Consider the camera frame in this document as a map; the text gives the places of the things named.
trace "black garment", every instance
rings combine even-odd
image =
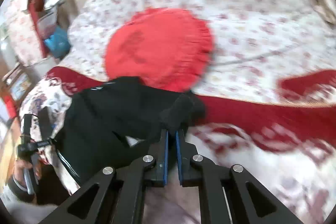
[[[167,109],[184,112],[176,117]],[[203,112],[203,104],[192,93],[154,89],[142,85],[137,77],[120,77],[73,96],[55,138],[56,148],[81,185],[106,166],[129,165],[159,140],[162,128],[175,130],[190,119],[189,114]],[[143,141],[130,147],[126,136]]]

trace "sleeve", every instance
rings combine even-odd
[[[27,189],[21,186],[13,176],[7,181],[7,185],[5,185],[1,194],[1,199],[6,201],[20,200],[30,203],[34,200],[34,197],[35,195],[29,195]]]

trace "blue plastic object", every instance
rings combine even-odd
[[[67,32],[58,26],[56,26],[55,32],[44,43],[55,58],[65,56],[71,48]]]

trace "bed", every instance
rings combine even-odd
[[[192,88],[209,118],[189,128],[187,141],[219,165],[243,165],[303,223],[322,223],[336,204],[336,45],[333,13],[317,2],[87,0],[68,31],[71,52],[29,93],[20,116],[49,106],[56,135],[71,95],[108,80],[105,48],[124,22],[149,7],[188,9],[207,20],[215,50]],[[228,107],[231,120],[223,119]],[[41,139],[36,122],[31,134]],[[70,193],[79,188],[52,148],[41,156]],[[176,170],[169,176],[165,188],[148,191],[144,223],[200,223],[197,189],[181,190]]]

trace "floral tablecloth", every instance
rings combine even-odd
[[[279,86],[281,79],[336,68],[335,32],[314,11],[313,0],[88,0],[69,29],[73,47],[59,66],[107,81],[104,56],[110,36],[147,7],[184,8],[208,21],[216,49],[203,79],[193,87],[196,94],[265,105],[335,106],[333,74],[303,91]],[[21,116],[50,106],[56,134],[71,103],[67,94],[77,92],[77,85],[51,72],[28,95]],[[38,127],[33,127],[38,140]],[[305,224],[316,224],[336,203],[335,148],[323,132],[314,136],[319,133],[320,138],[302,140],[281,124],[249,132],[235,124],[209,122],[190,128],[188,140],[220,165],[242,164]],[[51,148],[41,153],[71,193],[78,189]],[[176,173],[170,176],[166,188],[150,190],[144,223],[199,223],[197,189],[180,189]]]

